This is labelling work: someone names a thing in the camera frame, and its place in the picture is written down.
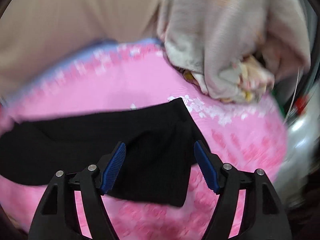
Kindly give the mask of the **black pants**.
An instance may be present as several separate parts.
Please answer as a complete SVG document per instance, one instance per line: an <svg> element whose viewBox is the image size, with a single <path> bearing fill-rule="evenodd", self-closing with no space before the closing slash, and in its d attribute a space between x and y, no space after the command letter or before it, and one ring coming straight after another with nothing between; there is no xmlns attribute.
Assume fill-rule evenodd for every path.
<svg viewBox="0 0 320 240"><path fill-rule="evenodd" d="M181 207L197 141L204 136L180 98L137 110L25 121L1 136L1 175L46 185L55 172L80 172L123 142L126 157L109 195Z"/></svg>

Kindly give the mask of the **pink floral bed sheet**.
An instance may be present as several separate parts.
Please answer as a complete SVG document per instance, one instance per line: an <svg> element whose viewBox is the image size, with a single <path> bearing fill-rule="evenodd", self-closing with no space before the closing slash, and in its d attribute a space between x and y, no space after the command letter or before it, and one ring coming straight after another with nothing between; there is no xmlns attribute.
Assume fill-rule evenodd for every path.
<svg viewBox="0 0 320 240"><path fill-rule="evenodd" d="M250 105L224 104L203 95L170 66L160 46L146 40L89 48L58 64L1 114L1 131L15 121L137 109L181 98L210 149L239 170L263 169L275 180L287 150L286 127L270 95ZM180 208L102 198L121 239L200 239L218 197L198 166L191 168Z"/></svg>

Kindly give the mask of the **beige fabric headboard cover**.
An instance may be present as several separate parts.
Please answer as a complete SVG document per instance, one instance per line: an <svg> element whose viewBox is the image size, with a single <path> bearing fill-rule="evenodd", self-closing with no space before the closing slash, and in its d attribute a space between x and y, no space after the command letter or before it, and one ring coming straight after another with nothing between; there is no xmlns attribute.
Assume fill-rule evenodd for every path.
<svg viewBox="0 0 320 240"><path fill-rule="evenodd" d="M160 0L1 0L1 96L102 40L156 35Z"/></svg>

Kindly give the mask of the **crumpled grey floral blanket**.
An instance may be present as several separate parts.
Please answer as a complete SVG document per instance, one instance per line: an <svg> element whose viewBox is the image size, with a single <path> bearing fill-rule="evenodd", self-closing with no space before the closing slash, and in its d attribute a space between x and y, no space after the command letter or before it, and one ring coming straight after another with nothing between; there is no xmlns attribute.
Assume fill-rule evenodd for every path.
<svg viewBox="0 0 320 240"><path fill-rule="evenodd" d="M161 0L157 35L184 78L224 102L259 101L310 69L299 0Z"/></svg>

